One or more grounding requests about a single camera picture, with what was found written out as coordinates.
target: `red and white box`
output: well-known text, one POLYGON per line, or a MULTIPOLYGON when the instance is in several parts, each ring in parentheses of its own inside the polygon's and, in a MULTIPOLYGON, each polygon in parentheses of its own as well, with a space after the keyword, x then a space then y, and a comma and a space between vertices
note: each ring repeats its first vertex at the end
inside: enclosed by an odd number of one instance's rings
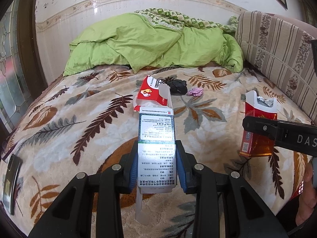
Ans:
MULTIPOLYGON (((277 100, 272 98, 271 107, 261 105, 257 101, 257 95, 254 90, 245 94, 245 116, 263 117, 267 119, 277 119, 277 100)), ((274 140, 268 137, 243 131, 243 137, 240 147, 240 155, 245 157, 271 156, 274 148, 274 140)))
POLYGON ((173 108, 169 86, 147 75, 133 100, 134 111, 139 112, 141 106, 173 108))

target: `pink tissue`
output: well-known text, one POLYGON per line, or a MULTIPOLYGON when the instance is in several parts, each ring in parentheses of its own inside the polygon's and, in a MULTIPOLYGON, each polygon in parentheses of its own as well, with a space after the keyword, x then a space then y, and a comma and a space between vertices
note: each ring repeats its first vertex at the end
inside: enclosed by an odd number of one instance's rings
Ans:
POLYGON ((203 94, 203 88, 194 87, 190 91, 187 92, 188 96, 200 97, 203 94))

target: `foil wrapper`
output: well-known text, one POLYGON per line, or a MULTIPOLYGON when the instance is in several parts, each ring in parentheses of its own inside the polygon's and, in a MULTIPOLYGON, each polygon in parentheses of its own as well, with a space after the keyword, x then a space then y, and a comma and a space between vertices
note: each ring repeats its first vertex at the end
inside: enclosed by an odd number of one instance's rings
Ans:
POLYGON ((273 107, 273 100, 266 100, 263 97, 256 97, 258 104, 263 105, 265 107, 273 107))

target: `qr code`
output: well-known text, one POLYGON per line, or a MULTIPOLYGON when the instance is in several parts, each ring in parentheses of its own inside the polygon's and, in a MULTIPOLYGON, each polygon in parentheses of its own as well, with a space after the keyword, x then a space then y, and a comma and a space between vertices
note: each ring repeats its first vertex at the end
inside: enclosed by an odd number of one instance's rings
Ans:
POLYGON ((243 142, 242 152, 248 152, 249 143, 243 142))

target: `smartphone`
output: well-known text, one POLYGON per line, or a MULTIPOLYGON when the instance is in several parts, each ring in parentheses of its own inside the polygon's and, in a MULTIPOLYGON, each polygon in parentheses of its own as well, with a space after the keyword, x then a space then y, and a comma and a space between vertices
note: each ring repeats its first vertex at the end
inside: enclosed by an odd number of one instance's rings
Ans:
POLYGON ((11 215, 14 215, 14 191, 21 164, 21 158, 12 154, 8 163, 7 174, 4 179, 3 204, 11 215))

